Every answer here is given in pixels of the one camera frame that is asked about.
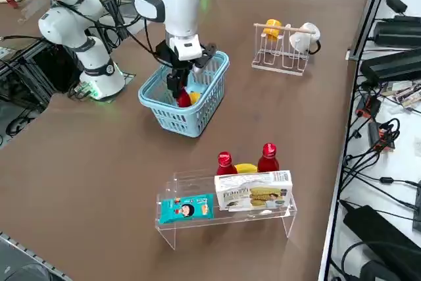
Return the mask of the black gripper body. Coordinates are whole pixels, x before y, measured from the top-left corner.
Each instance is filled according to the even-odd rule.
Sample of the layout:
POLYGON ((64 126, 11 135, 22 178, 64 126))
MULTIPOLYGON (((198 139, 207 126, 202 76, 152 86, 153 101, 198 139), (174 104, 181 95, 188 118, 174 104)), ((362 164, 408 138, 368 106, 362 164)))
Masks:
POLYGON ((164 64, 175 70, 188 69, 191 70, 193 63, 191 61, 181 61, 178 55, 162 40, 157 45, 157 58, 164 64))

